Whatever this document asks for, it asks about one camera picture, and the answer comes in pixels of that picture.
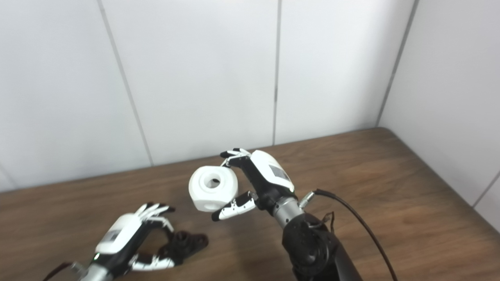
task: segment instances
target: black dark object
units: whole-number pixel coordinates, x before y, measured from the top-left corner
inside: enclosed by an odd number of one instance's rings
[[[285,226],[281,243],[299,281],[363,280],[339,239],[309,213]]]
[[[170,243],[158,250],[161,257],[171,258],[175,265],[181,265],[184,259],[191,257],[209,245],[209,239],[205,234],[190,234],[179,231],[173,235]]]

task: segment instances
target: wooden table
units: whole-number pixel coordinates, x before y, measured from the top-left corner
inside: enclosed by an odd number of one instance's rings
[[[321,188],[348,201],[377,235],[400,280],[500,280],[500,235],[390,131],[375,128],[263,150],[286,170],[299,198]],[[294,280],[282,230],[265,211],[212,222],[193,206],[191,174],[220,163],[214,156],[0,194],[0,280],[39,281],[63,261],[89,262],[117,217],[149,201],[175,206],[168,215],[174,227],[205,233],[210,244],[182,266],[121,280]],[[240,191],[251,189],[236,174]],[[364,280],[390,280],[377,248],[346,209],[316,197],[306,210],[319,218],[334,210],[336,234]],[[143,250],[153,253],[165,242],[154,232]],[[69,276],[54,280],[74,280]]]

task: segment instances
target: robotic finger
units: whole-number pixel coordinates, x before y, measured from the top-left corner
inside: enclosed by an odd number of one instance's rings
[[[234,198],[220,210],[213,212],[212,221],[218,222],[253,210],[256,207],[255,202],[257,199],[258,197],[254,192],[247,191]]]

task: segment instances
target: silver cylinder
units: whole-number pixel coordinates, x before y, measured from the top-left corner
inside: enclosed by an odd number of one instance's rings
[[[92,263],[87,270],[85,276],[80,278],[79,281],[111,281],[113,276],[103,266]]]
[[[299,208],[297,200],[289,197],[281,199],[276,203],[272,216],[278,221],[281,228],[285,228],[289,221],[302,214],[304,214],[304,211]]]

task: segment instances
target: cable connector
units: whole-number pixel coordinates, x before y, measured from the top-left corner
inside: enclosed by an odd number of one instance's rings
[[[309,202],[313,200],[314,195],[315,195],[314,191],[309,191],[309,193],[306,196],[304,196],[302,200],[300,200],[300,202],[298,203],[298,207],[304,209],[309,204]]]

